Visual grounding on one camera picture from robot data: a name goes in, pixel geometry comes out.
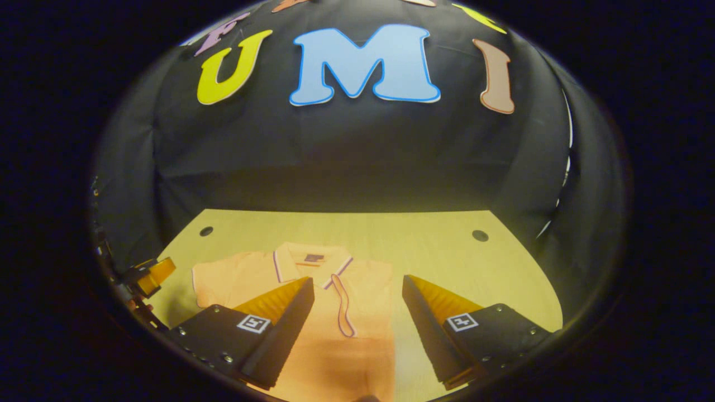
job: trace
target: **shirt collar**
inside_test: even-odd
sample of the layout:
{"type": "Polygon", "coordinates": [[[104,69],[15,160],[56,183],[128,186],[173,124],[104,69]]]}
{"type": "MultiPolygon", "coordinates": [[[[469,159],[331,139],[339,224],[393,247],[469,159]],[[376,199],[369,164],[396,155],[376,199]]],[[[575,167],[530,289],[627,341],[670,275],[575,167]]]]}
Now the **shirt collar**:
{"type": "Polygon", "coordinates": [[[284,242],[273,252],[273,266],[279,283],[308,275],[308,270],[295,264],[291,252],[324,256],[324,263],[310,272],[313,284],[322,289],[328,289],[332,285],[332,274],[339,276],[352,262],[352,256],[344,247],[284,242]]]}

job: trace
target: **foam letter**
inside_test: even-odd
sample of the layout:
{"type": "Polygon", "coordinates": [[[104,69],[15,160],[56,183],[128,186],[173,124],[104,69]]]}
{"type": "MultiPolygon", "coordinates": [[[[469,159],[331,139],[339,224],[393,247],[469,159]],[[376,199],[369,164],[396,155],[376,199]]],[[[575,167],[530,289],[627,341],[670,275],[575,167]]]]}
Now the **foam letter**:
{"type": "Polygon", "coordinates": [[[511,61],[509,56],[485,41],[473,39],[472,42],[482,51],[487,69],[487,88],[480,97],[482,104],[495,112],[514,113],[507,67],[511,61]]]}
{"type": "Polygon", "coordinates": [[[287,9],[288,7],[292,7],[292,6],[294,6],[294,5],[298,4],[298,3],[303,3],[303,2],[305,2],[305,1],[308,1],[308,0],[283,0],[283,1],[281,1],[280,4],[278,4],[271,12],[272,12],[272,13],[277,13],[277,12],[279,12],[279,11],[281,11],[281,10],[285,10],[285,9],[287,9]]]}
{"type": "Polygon", "coordinates": [[[475,20],[481,22],[482,24],[484,24],[484,25],[490,27],[491,29],[493,29],[493,30],[495,30],[495,31],[497,31],[497,32],[501,32],[502,34],[506,34],[506,31],[503,30],[503,29],[501,29],[501,28],[499,28],[498,26],[496,26],[496,25],[494,24],[494,21],[492,21],[491,19],[489,19],[489,18],[486,17],[486,16],[483,16],[482,14],[479,14],[477,11],[474,11],[474,10],[472,10],[472,9],[468,9],[467,7],[460,6],[460,5],[454,4],[454,3],[452,3],[452,5],[453,5],[454,7],[457,7],[458,9],[464,10],[464,12],[467,13],[468,16],[470,16],[470,17],[474,18],[475,20]]]}
{"type": "Polygon", "coordinates": [[[413,3],[413,4],[419,4],[421,6],[427,6],[427,7],[436,7],[437,4],[435,4],[434,1],[431,0],[403,0],[408,3],[413,3]]]}
{"type": "Polygon", "coordinates": [[[241,21],[242,19],[246,18],[250,13],[243,13],[236,18],[232,19],[231,21],[227,22],[226,24],[223,24],[222,26],[219,26],[218,28],[214,29],[209,33],[209,36],[206,38],[204,41],[204,44],[201,45],[201,49],[197,50],[196,53],[194,54],[194,57],[198,56],[199,54],[203,53],[204,50],[209,49],[213,47],[215,44],[219,43],[221,40],[221,36],[224,36],[225,34],[228,34],[231,32],[231,29],[233,29],[234,26],[236,26],[236,23],[238,21],[241,21]]]}
{"type": "Polygon", "coordinates": [[[378,63],[383,78],[373,87],[385,100],[432,103],[440,90],[430,82],[424,39],[429,31],[410,25],[385,25],[363,47],[337,29],[321,29],[300,35],[293,41],[302,46],[300,82],[290,95],[294,106],[325,103],[335,90],[325,84],[325,67],[347,96],[356,98],[365,88],[378,63]]]}
{"type": "Polygon", "coordinates": [[[238,44],[238,47],[242,48],[242,50],[236,70],[229,79],[221,83],[217,80],[219,68],[221,67],[221,62],[224,57],[231,52],[231,48],[223,49],[209,57],[201,66],[201,77],[199,78],[199,88],[197,89],[199,102],[203,104],[214,104],[230,97],[238,91],[253,72],[261,42],[272,33],[273,31],[268,29],[243,39],[241,43],[238,44]]]}

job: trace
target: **yellow soft finger pad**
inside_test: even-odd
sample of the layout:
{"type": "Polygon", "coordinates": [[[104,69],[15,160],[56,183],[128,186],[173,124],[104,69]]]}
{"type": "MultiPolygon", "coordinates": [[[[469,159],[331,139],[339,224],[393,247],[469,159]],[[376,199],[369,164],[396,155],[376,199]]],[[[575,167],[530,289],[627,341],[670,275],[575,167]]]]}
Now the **yellow soft finger pad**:
{"type": "Polygon", "coordinates": [[[444,323],[447,318],[454,315],[471,313],[472,311],[482,309],[482,306],[479,304],[456,295],[434,283],[412,275],[408,275],[408,277],[412,279],[417,289],[422,293],[422,297],[427,301],[430,311],[432,311],[432,314],[439,324],[444,323]]]}
{"type": "Polygon", "coordinates": [[[263,293],[257,298],[248,300],[246,303],[238,305],[233,309],[240,311],[241,313],[268,318],[272,323],[277,323],[281,316],[283,316],[283,313],[290,302],[293,301],[295,294],[298,293],[303,283],[305,283],[308,278],[309,277],[306,276],[298,280],[294,280],[287,285],[283,285],[280,288],[263,293]]]}
{"type": "Polygon", "coordinates": [[[137,285],[145,294],[151,295],[176,269],[172,259],[165,258],[150,267],[149,274],[139,279],[137,285]]]}

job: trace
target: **black cloth backdrop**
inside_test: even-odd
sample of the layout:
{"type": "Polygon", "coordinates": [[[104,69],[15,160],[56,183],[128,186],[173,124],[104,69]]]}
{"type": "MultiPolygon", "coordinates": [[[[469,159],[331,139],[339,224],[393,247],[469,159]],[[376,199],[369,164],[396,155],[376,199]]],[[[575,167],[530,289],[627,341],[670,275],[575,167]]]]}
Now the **black cloth backdrop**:
{"type": "MultiPolygon", "coordinates": [[[[569,74],[517,33],[479,24],[453,6],[321,1],[251,15],[211,49],[170,49],[128,93],[97,154],[98,221],[117,270],[155,258],[205,208],[312,212],[491,210],[524,244],[556,289],[568,320],[623,239],[626,183],[613,127],[569,74]],[[385,24],[425,39],[434,104],[388,102],[373,72],[354,99],[294,107],[306,32],[336,28],[362,46],[385,24]],[[245,37],[272,29],[247,83],[206,106],[196,99],[201,64],[221,49],[219,80],[233,73],[245,37]],[[477,38],[510,55],[516,110],[480,104],[485,66],[477,38]],[[562,188],[573,118],[571,172],[562,188]],[[542,236],[537,235],[552,220],[542,236]]],[[[508,26],[497,21],[500,26],[508,26]]]]}

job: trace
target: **shirt sleeve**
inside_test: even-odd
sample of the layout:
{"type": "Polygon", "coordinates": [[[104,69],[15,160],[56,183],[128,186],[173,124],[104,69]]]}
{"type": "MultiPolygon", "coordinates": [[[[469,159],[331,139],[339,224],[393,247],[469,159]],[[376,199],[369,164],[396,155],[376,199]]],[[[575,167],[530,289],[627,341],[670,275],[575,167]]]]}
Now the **shirt sleeve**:
{"type": "Polygon", "coordinates": [[[249,255],[240,253],[212,263],[196,264],[192,268],[196,304],[201,308],[218,304],[228,308],[235,279],[240,274],[240,264],[249,255]]]}

